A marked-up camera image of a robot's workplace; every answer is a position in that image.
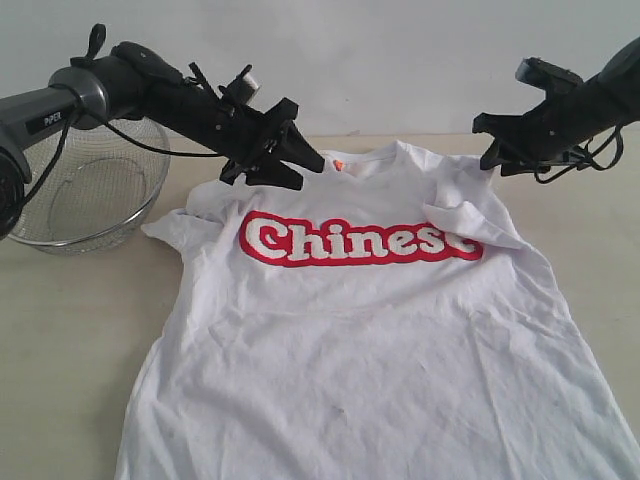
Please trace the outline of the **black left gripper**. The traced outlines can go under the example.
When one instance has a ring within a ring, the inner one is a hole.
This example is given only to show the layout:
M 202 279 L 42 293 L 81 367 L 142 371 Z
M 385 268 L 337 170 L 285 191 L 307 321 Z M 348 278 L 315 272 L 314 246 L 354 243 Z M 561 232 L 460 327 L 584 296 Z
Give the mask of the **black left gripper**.
M 298 105 L 283 98 L 262 113 L 243 105 L 213 131 L 212 149 L 227 159 L 219 180 L 233 185 L 244 176 L 248 186 L 273 186 L 294 191 L 303 177 L 285 162 L 314 173 L 324 170 L 324 158 L 305 140 L 294 120 Z

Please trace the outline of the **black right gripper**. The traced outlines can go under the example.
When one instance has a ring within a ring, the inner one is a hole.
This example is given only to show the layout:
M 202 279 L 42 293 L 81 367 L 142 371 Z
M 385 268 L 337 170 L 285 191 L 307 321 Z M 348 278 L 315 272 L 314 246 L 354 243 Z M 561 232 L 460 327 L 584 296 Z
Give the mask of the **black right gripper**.
M 480 158 L 480 169 L 499 168 L 502 175 L 547 173 L 568 163 L 568 152 L 600 132 L 600 115 L 588 99 L 588 89 L 546 98 L 521 115 L 481 113 L 473 119 L 473 134 L 488 134 L 493 142 Z

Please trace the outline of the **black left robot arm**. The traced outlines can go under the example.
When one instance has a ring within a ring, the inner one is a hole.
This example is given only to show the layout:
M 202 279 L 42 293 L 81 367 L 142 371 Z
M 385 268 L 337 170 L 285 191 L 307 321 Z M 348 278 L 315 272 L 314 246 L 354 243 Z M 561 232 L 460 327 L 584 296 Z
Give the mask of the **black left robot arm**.
M 303 167 L 320 173 L 321 155 L 306 141 L 295 120 L 298 105 L 288 98 L 266 112 L 250 107 L 259 89 L 252 67 L 228 84 L 212 87 L 197 64 L 191 76 L 140 44 L 123 41 L 109 55 L 99 54 L 106 27 L 92 27 L 85 55 L 71 58 L 47 87 L 1 101 L 1 235 L 7 237 L 24 207 L 42 188 L 62 155 L 54 157 L 38 179 L 32 177 L 25 150 L 71 128 L 110 127 L 112 121 L 148 118 L 208 148 L 208 157 L 226 159 L 220 180 L 233 184 L 240 175 L 249 186 L 301 190 Z

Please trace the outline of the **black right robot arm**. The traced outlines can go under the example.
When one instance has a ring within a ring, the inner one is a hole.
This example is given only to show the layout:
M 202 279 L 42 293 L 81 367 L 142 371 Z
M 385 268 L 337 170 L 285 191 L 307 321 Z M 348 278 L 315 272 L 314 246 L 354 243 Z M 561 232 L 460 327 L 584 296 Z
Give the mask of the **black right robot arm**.
M 493 137 L 481 170 L 532 174 L 548 184 L 573 170 L 605 171 L 618 163 L 621 130 L 639 120 L 638 40 L 588 80 L 537 57 L 523 59 L 515 78 L 542 90 L 545 99 L 521 115 L 481 113 L 473 120 L 474 134 Z

